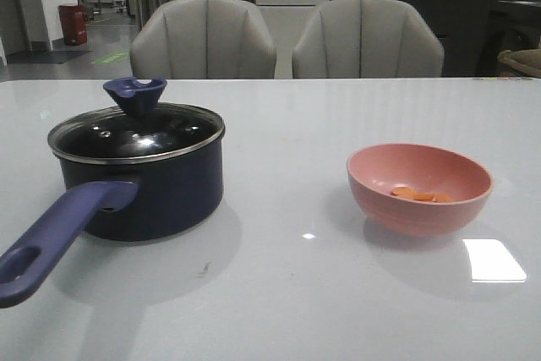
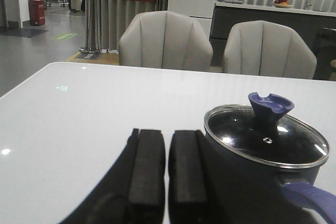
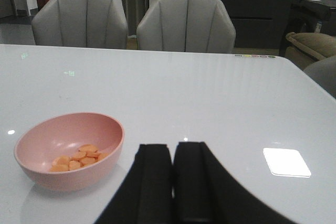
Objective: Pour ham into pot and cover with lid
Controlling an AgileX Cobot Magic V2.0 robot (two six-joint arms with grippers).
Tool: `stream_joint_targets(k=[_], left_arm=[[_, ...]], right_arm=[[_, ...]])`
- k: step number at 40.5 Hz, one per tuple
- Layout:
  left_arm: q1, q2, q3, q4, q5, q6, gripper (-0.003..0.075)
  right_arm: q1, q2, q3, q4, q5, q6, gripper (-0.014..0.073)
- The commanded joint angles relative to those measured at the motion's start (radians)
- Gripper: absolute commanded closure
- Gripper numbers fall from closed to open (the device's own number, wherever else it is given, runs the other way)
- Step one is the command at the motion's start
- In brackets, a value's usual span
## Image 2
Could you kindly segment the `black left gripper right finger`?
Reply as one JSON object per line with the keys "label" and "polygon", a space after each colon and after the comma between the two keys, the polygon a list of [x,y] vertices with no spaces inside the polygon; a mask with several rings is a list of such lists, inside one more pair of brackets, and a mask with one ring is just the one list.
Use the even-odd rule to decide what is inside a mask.
{"label": "black left gripper right finger", "polygon": [[233,223],[236,178],[201,131],[176,130],[169,151],[171,223]]}

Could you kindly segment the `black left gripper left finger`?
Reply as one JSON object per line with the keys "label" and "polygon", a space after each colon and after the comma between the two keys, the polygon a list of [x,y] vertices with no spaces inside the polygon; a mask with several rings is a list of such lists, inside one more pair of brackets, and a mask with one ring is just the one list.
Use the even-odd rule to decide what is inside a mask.
{"label": "black left gripper left finger", "polygon": [[159,130],[133,129],[123,151],[63,223],[162,223],[165,145]]}

